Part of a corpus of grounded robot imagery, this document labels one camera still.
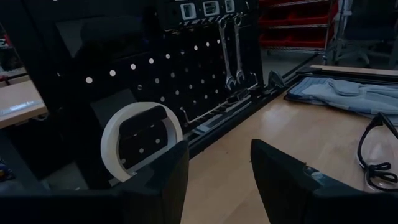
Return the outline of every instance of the wooden table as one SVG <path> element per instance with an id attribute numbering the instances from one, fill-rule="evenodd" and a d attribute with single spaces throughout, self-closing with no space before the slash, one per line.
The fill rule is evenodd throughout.
<path id="1" fill-rule="evenodd" d="M 44 114 L 47 109 L 36 87 L 30 80 L 0 88 L 0 110 L 29 101 L 37 102 L 37 104 L 0 116 L 0 157 L 7 161 L 7 166 L 12 169 L 25 189 L 42 190 L 42 185 L 14 148 L 2 128 Z"/>
<path id="2" fill-rule="evenodd" d="M 352 187 L 368 189 L 356 150 L 370 119 L 325 106 L 285 101 L 283 96 L 190 161 L 182 223 L 269 223 L 252 173 L 251 139 L 261 139 Z M 366 138 L 364 148 L 375 144 L 394 149 L 398 140 L 387 128 L 377 128 Z M 396 165 L 393 172 L 398 173 Z"/>
<path id="3" fill-rule="evenodd" d="M 0 88 L 0 110 L 10 108 L 28 101 L 40 101 L 39 104 L 0 116 L 0 129 L 44 114 L 47 109 L 32 81 L 18 83 Z"/>

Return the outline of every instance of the shelving unit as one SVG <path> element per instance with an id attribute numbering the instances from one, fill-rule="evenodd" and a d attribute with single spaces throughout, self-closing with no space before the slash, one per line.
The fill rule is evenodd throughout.
<path id="1" fill-rule="evenodd" d="M 259 42 L 266 50 L 326 55 L 338 1 L 260 0 L 259 5 Z"/>
<path id="2" fill-rule="evenodd" d="M 299 4 L 309 4 L 309 3 L 323 2 L 323 1 L 329 1 L 329 0 L 292 1 L 292 2 L 286 2 L 286 3 L 272 4 L 269 7 L 295 6 L 295 5 L 299 5 Z"/>

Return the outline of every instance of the tool holder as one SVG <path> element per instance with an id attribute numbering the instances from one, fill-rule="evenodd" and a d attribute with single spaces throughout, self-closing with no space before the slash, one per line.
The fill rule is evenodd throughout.
<path id="1" fill-rule="evenodd" d="M 2 5 L 0 21 L 91 189 L 110 187 L 100 141 L 106 122 L 122 107 L 163 104 L 189 136 L 249 95 L 257 98 L 260 91 L 253 90 L 264 86 L 257 0 L 4 0 Z M 227 21 L 234 75 L 237 15 L 245 81 L 228 90 L 217 22 Z M 137 147 L 128 156 L 142 161 L 167 145 L 165 127 L 154 123 L 126 142 Z"/>

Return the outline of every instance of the pegboard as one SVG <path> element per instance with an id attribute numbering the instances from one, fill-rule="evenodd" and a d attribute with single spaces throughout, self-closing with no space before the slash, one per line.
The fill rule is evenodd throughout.
<path id="1" fill-rule="evenodd" d="M 1 16 L 8 18 L 3 24 L 7 33 L 50 113 L 62 121 L 61 132 L 71 142 L 78 166 L 93 189 L 109 187 L 109 173 L 99 160 L 103 127 L 92 103 L 129 90 L 136 101 L 169 107 L 187 133 L 203 120 L 186 124 L 181 109 L 194 119 L 236 90 L 263 83 L 255 7 L 245 8 L 240 29 L 246 81 L 230 91 L 225 87 L 226 67 L 216 22 L 181 27 L 172 21 L 168 25 L 158 1 L 106 2 L 6 0 L 14 13 L 0 9 Z M 225 15 L 225 32 L 234 75 L 233 16 Z M 152 125 L 121 140 L 125 168 L 166 145 L 164 126 Z"/>

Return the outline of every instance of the storage shelf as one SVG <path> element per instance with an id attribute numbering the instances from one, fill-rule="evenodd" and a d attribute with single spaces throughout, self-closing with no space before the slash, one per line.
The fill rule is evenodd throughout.
<path id="1" fill-rule="evenodd" d="M 305 1 L 295 1 L 295 2 L 287 2 L 287 3 L 275 4 L 275 5 L 271 5 L 271 6 L 269 6 L 269 7 L 294 6 L 294 5 L 298 5 L 298 4 L 308 4 L 308 3 L 323 2 L 323 1 L 331 1 L 331 0 L 305 0 Z"/>
<path id="2" fill-rule="evenodd" d="M 279 51 L 279 52 L 292 52 L 292 53 L 308 53 L 308 54 L 323 54 L 324 48 L 311 48 L 311 47 L 266 47 L 266 50 Z"/>
<path id="3" fill-rule="evenodd" d="M 309 25 L 288 25 L 288 26 L 270 26 L 268 29 L 294 29 L 294 28 L 318 28 L 328 27 L 328 24 L 309 24 Z"/>
<path id="4" fill-rule="evenodd" d="M 25 73 L 27 73 L 26 69 L 24 67 L 22 67 L 22 68 L 16 68 L 16 69 L 11 70 L 11 71 L 0 72 L 0 76 L 5 75 L 5 76 L 8 76 L 8 77 L 14 77 L 16 75 L 23 75 Z"/>
<path id="5" fill-rule="evenodd" d="M 0 45 L 0 49 L 11 49 L 12 48 L 12 46 L 3 46 L 3 45 Z"/>

